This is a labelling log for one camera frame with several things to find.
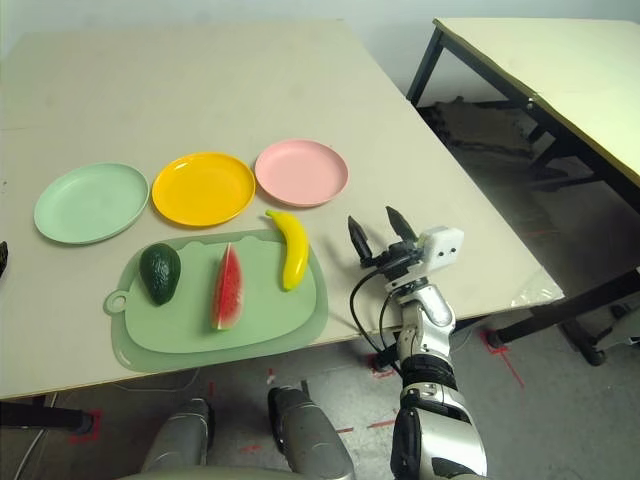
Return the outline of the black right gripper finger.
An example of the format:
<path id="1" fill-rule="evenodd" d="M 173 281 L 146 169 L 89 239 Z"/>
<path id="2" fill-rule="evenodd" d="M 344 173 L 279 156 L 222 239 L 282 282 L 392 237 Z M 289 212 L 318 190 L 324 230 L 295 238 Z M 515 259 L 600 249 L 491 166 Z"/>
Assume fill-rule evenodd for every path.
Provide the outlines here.
<path id="1" fill-rule="evenodd" d="M 385 209 L 389 223 L 395 234 L 404 244 L 414 246 L 418 240 L 418 236 L 415 234 L 409 222 L 395 208 L 386 206 Z"/>
<path id="2" fill-rule="evenodd" d="M 348 230 L 351 242 L 361 261 L 371 260 L 371 250 L 368 245 L 367 236 L 361 225 L 352 217 L 348 217 Z"/>

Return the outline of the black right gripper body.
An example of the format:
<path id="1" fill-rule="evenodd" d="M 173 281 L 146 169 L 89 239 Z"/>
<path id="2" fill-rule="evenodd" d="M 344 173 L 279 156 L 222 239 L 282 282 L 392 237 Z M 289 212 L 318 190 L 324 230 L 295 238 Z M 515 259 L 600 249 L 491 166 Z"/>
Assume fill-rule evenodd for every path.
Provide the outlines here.
<path id="1" fill-rule="evenodd" d="M 411 266 L 423 259 L 423 250 L 411 241 L 391 244 L 386 250 L 374 256 L 367 242 L 359 246 L 360 265 L 363 269 L 372 268 L 371 274 L 383 275 L 394 282 L 409 273 Z"/>

